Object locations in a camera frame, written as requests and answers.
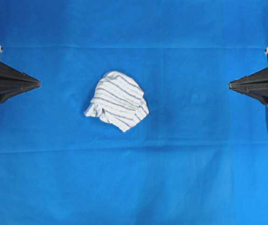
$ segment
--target white cloth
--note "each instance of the white cloth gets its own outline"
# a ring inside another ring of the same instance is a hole
[[[85,116],[99,117],[123,132],[148,115],[144,92],[130,77],[117,71],[106,73],[98,82]]]

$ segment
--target striped towel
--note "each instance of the striped towel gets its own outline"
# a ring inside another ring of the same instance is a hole
[[[99,117],[123,132],[134,127],[149,113],[144,92],[125,74],[112,71],[98,82],[85,116]]]

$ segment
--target blue fabric surface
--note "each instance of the blue fabric surface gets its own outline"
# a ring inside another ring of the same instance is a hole
[[[228,90],[267,66],[268,0],[0,0],[1,61],[42,81],[0,105],[1,225],[268,224],[268,127]],[[109,70],[150,114],[85,118]]]

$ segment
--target crumpled towel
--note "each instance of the crumpled towel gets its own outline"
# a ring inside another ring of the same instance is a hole
[[[130,77],[117,71],[106,73],[98,82],[85,116],[99,117],[123,132],[137,125],[149,113],[144,92]]]

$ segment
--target towel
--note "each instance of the towel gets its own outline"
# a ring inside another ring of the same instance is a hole
[[[127,75],[112,71],[98,82],[85,116],[99,117],[105,123],[119,127],[123,132],[131,129],[149,113],[144,92]]]

